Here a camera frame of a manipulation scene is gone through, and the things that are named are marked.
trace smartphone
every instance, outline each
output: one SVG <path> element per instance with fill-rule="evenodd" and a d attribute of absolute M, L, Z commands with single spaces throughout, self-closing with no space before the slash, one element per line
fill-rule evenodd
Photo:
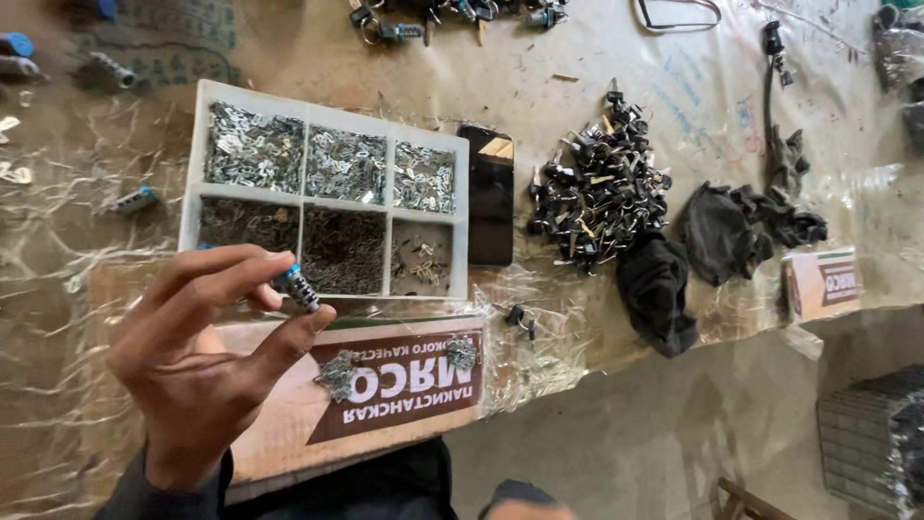
<path fill-rule="evenodd" d="M 468 139 L 468 264 L 507 267 L 514 261 L 514 142 L 470 125 Z"/>

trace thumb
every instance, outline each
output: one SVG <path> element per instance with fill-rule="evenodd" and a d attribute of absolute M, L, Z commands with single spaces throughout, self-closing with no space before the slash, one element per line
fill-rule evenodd
<path fill-rule="evenodd" d="M 315 337 L 336 316 L 332 306 L 321 305 L 314 313 L 288 319 L 277 327 L 257 350 L 245 358 L 246 369 L 252 376 L 249 380 L 269 393 L 276 381 L 311 350 Z"/>

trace wire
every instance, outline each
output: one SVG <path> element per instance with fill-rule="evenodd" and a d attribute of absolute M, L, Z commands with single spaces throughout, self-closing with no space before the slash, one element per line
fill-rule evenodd
<path fill-rule="evenodd" d="M 653 24 L 651 23 L 651 16 L 648 14 L 648 6 L 645 5 L 646 0 L 638 0 L 638 4 L 641 6 L 641 14 L 645 17 L 645 27 L 653 29 L 656 31 L 664 29 L 675 29 L 677 27 L 703 27 L 711 28 L 719 25 L 722 22 L 722 10 L 713 2 L 712 0 L 663 0 L 665 2 L 679 2 L 684 4 L 696 4 L 698 6 L 707 7 L 713 13 L 715 13 L 714 22 L 695 22 L 695 23 L 673 23 L 673 24 Z"/>

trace table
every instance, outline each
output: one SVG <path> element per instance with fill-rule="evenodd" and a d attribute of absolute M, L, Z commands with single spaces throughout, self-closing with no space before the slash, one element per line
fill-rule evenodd
<path fill-rule="evenodd" d="M 7 2 L 5 19 L 33 39 L 34 59 L 51 79 L 5 87 L 0 105 L 0 116 L 22 120 L 0 158 L 31 167 L 35 178 L 0 186 L 0 452 L 11 461 L 0 470 L 0 512 L 90 516 L 142 441 L 137 411 L 103 366 L 106 328 L 176 250 L 198 77 L 430 130 L 472 122 L 514 137 L 513 266 L 471 269 L 466 304 L 338 305 L 364 316 L 486 316 L 487 413 L 650 353 L 628 324 L 611 266 L 594 278 L 555 267 L 555 248 L 522 232 L 533 165 L 602 112 L 617 77 L 626 99 L 652 116 L 656 166 L 672 168 L 668 220 L 705 180 L 761 185 L 760 28 L 770 19 L 784 24 L 796 73 L 795 85 L 775 93 L 774 117 L 784 133 L 805 130 L 813 169 L 803 197 L 831 224 L 820 248 L 856 245 L 864 307 L 921 302 L 924 180 L 913 175 L 920 163 L 906 151 L 899 102 L 874 75 L 867 13 L 878 2 L 791 4 L 724 0 L 715 29 L 652 34 L 633 2 L 573 2 L 570 20 L 546 33 L 500 19 L 479 46 L 472 26 L 447 19 L 429 47 L 370 47 L 348 24 L 346 0 L 123 0 L 114 24 Z M 76 89 L 68 72 L 91 50 L 136 68 L 147 85 L 116 96 Z M 16 103 L 23 88 L 35 94 L 30 108 Z M 142 182 L 165 204 L 130 218 L 105 213 Z M 719 289 L 691 277 L 688 309 L 701 344 L 782 326 L 779 276 L 778 255 L 753 280 Z M 531 348 L 502 323 L 514 303 L 539 315 Z"/>

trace white plastic tray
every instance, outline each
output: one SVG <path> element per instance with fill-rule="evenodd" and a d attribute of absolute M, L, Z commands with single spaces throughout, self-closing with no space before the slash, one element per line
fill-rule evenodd
<path fill-rule="evenodd" d="M 208 154 L 209 104 L 224 101 L 238 108 L 244 108 L 265 116 L 289 116 L 305 121 L 305 153 L 299 171 L 299 193 L 304 193 L 306 161 L 309 151 L 309 126 L 313 124 L 357 133 L 384 135 L 387 142 L 385 163 L 384 205 L 364 204 L 356 201 L 342 201 L 323 197 L 309 197 L 302 194 L 275 192 L 263 188 L 249 188 L 230 184 L 204 182 L 205 158 Z M 419 146 L 438 148 L 456 154 L 455 189 L 456 212 L 453 215 L 439 214 L 393 207 L 395 199 L 395 141 L 402 140 Z M 387 215 L 382 266 L 382 292 L 375 294 L 321 294 L 322 298 L 389 298 L 406 300 L 465 300 L 468 298 L 468 141 L 460 137 L 411 128 L 397 123 L 369 118 L 326 106 L 313 105 L 293 99 L 257 93 L 232 87 L 210 80 L 199 80 L 196 99 L 196 124 L 192 132 L 192 150 L 189 154 L 189 172 L 186 181 L 186 196 L 183 199 L 183 216 L 180 221 L 179 251 L 196 249 L 199 243 L 201 197 L 259 201 L 271 204 L 298 207 L 298 261 L 301 263 L 302 230 L 310 222 L 304 221 L 304 204 L 312 203 L 336 209 L 381 211 Z M 390 294 L 392 222 L 395 218 L 416 222 L 447 224 L 453 227 L 453 257 L 449 271 L 448 296 L 403 296 Z M 330 232 L 349 233 L 349 229 L 330 229 Z"/>

